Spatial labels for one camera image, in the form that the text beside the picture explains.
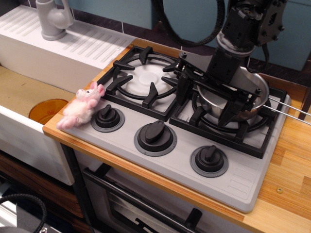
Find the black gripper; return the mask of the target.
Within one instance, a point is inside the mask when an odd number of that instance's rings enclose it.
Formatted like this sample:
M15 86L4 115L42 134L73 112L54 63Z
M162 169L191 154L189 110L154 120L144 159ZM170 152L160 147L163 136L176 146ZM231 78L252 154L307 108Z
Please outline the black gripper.
M178 78L176 101L183 105L188 99L194 85L217 87L229 85L234 74L240 68L240 58L226 54L216 49L213 56L202 56L181 52L179 63L175 67ZM226 126L230 122L245 120L242 111L245 110L246 99L229 100L218 118L218 126Z

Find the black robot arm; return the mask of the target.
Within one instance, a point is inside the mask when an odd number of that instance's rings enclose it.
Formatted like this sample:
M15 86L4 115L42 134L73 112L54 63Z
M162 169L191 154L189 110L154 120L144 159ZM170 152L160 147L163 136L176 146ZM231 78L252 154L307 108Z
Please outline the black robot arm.
M179 55L177 101L197 85L200 97L212 108L220 127L232 121L252 118L266 103L269 88L257 74L264 66L251 68L250 55L261 47L269 58L267 44L276 41L284 27L284 0L231 0L228 10L218 1L218 15L212 37L217 49L212 56Z

